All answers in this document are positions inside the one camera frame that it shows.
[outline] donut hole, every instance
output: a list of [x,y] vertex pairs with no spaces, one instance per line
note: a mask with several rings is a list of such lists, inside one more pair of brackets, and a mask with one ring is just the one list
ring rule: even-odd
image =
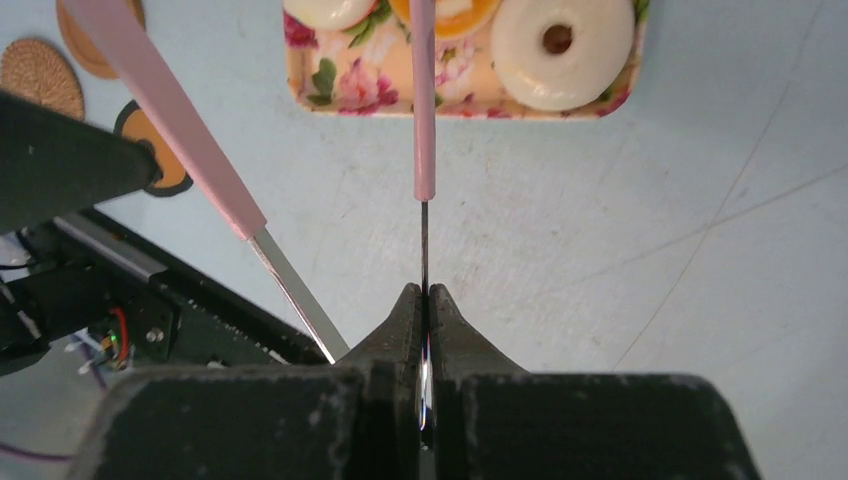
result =
[[562,55],[574,42],[574,31],[570,26],[558,23],[545,30],[542,35],[542,48],[550,55]]

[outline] white table surface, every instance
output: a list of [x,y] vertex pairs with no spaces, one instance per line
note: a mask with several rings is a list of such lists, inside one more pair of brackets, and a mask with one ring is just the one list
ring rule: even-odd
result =
[[[279,0],[145,11],[269,230],[355,344],[419,278],[411,121],[296,106]],[[638,86],[611,117],[439,121],[431,278],[530,370],[704,375],[766,478],[845,478],[846,21],[845,0],[655,0]],[[0,45],[22,36],[71,59],[54,0],[0,1]],[[74,66],[87,120],[111,129],[127,89]],[[100,208],[298,325],[196,187]],[[90,379],[63,383],[76,367],[62,355],[0,379],[0,439],[75,448],[96,394],[81,393]],[[0,478],[62,474],[39,468],[0,456]]]

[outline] pink handle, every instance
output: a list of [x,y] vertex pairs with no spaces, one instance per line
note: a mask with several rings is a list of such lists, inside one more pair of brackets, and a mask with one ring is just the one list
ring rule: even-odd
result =
[[242,239],[252,238],[265,216],[125,3],[65,0],[65,7],[230,227]]
[[415,198],[436,196],[436,3],[411,0],[415,84]]

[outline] round wooden coaster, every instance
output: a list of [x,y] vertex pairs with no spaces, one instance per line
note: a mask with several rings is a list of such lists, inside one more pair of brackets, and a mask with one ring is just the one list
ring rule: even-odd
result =
[[165,142],[135,100],[118,114],[115,133],[149,148],[162,170],[162,178],[144,189],[156,197],[173,197],[188,190],[194,183],[177,156]]
[[[135,18],[138,23],[144,28],[144,9],[141,6],[141,0],[125,0],[127,6],[135,13]],[[62,39],[71,55],[74,56],[77,62],[82,65],[82,68],[88,70],[95,77],[104,78],[107,80],[118,78],[118,74],[109,65],[109,62],[103,58],[100,50],[94,46],[94,42],[86,35],[86,33],[77,25],[73,17],[65,9],[63,0],[56,0],[56,15],[59,19],[59,30],[62,32]]]
[[30,102],[85,118],[82,89],[58,50],[34,38],[15,40],[0,60],[0,85]]

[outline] red cable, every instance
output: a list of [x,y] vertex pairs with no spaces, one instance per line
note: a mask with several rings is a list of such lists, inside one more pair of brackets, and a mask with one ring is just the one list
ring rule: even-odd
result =
[[118,317],[118,320],[121,322],[121,353],[118,354],[117,362],[117,364],[120,365],[127,359],[127,355],[130,353],[130,339],[129,333],[127,332],[127,315],[121,307],[115,307],[109,310],[109,312]]

